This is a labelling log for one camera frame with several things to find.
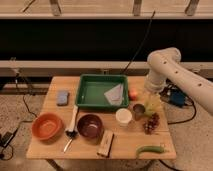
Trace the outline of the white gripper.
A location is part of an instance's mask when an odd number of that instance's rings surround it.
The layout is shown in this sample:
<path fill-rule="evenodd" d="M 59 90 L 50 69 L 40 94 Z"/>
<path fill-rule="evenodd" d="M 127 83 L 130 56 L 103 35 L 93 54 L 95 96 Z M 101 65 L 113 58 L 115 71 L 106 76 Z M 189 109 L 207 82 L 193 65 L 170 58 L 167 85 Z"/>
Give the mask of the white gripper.
<path fill-rule="evenodd" d="M 146 104 L 149 104 L 152 98 L 152 93 L 155 94 L 155 104 L 157 106 L 161 105 L 161 98 L 159 94 L 163 91 L 166 84 L 166 78 L 165 77 L 158 77 L 154 78 L 151 76 L 147 76 L 145 79 L 144 87 L 149 91 L 146 94 Z"/>

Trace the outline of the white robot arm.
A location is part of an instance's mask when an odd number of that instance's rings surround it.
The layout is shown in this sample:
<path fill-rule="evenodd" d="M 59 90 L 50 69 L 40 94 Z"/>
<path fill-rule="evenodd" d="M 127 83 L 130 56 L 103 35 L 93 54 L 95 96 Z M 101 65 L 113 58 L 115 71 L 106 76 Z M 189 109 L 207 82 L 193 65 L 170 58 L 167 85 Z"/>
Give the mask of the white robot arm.
<path fill-rule="evenodd" d="M 151 52 L 144 87 L 149 92 L 160 93 L 169 79 L 213 116 L 213 83 L 182 67 L 180 60 L 181 53 L 174 47 Z"/>

